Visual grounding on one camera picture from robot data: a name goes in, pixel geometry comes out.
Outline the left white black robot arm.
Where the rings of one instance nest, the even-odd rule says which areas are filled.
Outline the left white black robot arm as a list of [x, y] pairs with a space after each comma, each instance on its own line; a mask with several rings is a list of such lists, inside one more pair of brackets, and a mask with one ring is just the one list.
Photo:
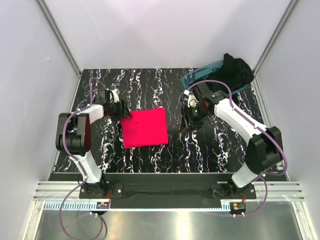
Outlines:
[[92, 155], [91, 124], [104, 117], [119, 121], [132, 115], [123, 99], [111, 103], [87, 105], [72, 113], [58, 116], [55, 147], [65, 153], [74, 162], [82, 175], [79, 183], [80, 198], [107, 198], [112, 196], [112, 189], [96, 164]]

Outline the pink red t shirt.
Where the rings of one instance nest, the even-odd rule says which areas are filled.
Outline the pink red t shirt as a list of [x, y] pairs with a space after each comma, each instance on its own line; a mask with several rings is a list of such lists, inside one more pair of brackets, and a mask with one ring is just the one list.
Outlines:
[[166, 111], [163, 107], [130, 113], [131, 118], [120, 120], [126, 149], [169, 143]]

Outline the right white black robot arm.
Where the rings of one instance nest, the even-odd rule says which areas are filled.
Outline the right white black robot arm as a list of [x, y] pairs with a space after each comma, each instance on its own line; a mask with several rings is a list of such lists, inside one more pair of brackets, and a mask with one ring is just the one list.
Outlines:
[[249, 184], [284, 159], [281, 131], [251, 118], [224, 92], [195, 96], [185, 90], [183, 94], [187, 103], [181, 107], [180, 133], [201, 129], [204, 119], [214, 115], [229, 124], [247, 144], [244, 164], [226, 183], [211, 187], [213, 197], [243, 198]]

